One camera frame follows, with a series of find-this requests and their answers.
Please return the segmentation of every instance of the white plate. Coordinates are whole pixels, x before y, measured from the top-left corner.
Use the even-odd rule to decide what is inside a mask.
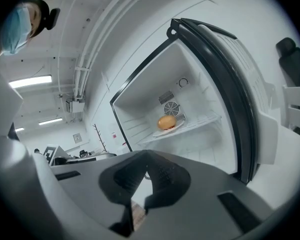
[[[171,129],[168,129],[168,130],[157,130],[153,133],[153,137],[159,137],[159,136],[162,136],[162,135],[166,135],[170,132],[173,132],[174,130],[178,129],[180,126],[182,126],[184,124],[185,121],[179,121],[176,123],[175,127],[171,128]]]

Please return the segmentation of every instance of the coat rack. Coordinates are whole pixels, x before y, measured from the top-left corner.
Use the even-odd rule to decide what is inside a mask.
[[[99,141],[101,142],[101,144],[102,144],[102,146],[103,146],[103,150],[104,150],[105,152],[108,152],[108,151],[106,150],[105,142],[102,141],[102,139],[101,139],[101,134],[100,134],[100,131],[97,129],[96,124],[94,124],[94,125],[92,125],[92,126],[94,127],[94,129],[96,130],[96,133],[97,133],[98,136],[99,136]]]

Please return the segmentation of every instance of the white wall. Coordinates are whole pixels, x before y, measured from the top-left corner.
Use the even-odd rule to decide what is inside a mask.
[[[76,144],[74,134],[80,134],[82,142]],[[20,132],[18,136],[30,152],[39,149],[43,154],[47,145],[59,145],[64,151],[69,151],[67,153],[71,156],[79,156],[79,152],[83,149],[92,151],[90,138],[83,122],[56,124],[26,134]]]
[[[265,81],[276,88],[279,108],[272,116],[287,125],[282,90],[287,76],[279,65],[276,43],[290,37],[300,47],[300,38],[274,0],[139,0],[122,16],[98,51],[87,85],[85,119],[88,122],[85,123],[98,126],[111,152],[116,152],[117,146],[110,130],[116,123],[110,100],[141,62],[167,39],[171,19],[181,17],[215,25],[238,37],[255,59]],[[102,81],[101,70],[106,83]],[[293,166],[287,164],[288,156],[284,152],[278,156],[275,165],[261,167],[252,182],[255,187],[251,185],[274,208],[284,203],[293,194],[293,189],[271,193],[268,190],[274,185],[280,189],[285,184],[296,185],[300,179],[300,171],[295,168],[300,163],[300,155]],[[266,167],[274,181],[265,177],[268,174],[263,168]],[[294,174],[289,181],[281,177],[289,173]]]

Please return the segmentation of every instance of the ceiling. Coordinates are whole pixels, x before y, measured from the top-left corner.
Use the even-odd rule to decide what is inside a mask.
[[[62,123],[74,120],[71,113],[63,113],[62,106],[65,109],[66,98],[72,97],[77,59],[96,20],[111,0],[44,1],[50,9],[60,8],[56,26],[49,31],[43,30],[18,54],[0,57],[0,71],[9,82],[33,76],[52,76],[52,83],[17,89],[24,99],[24,104],[14,119],[15,128],[25,128],[20,133],[42,128],[38,125],[39,122],[58,117],[63,117]],[[58,89],[58,54],[62,103]]]

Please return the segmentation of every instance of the refrigerator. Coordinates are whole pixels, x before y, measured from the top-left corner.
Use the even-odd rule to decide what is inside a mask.
[[[174,18],[166,35],[110,101],[129,150],[178,155],[247,184],[258,163],[275,157],[274,87],[226,30]],[[165,115],[176,125],[162,131],[157,122]]]

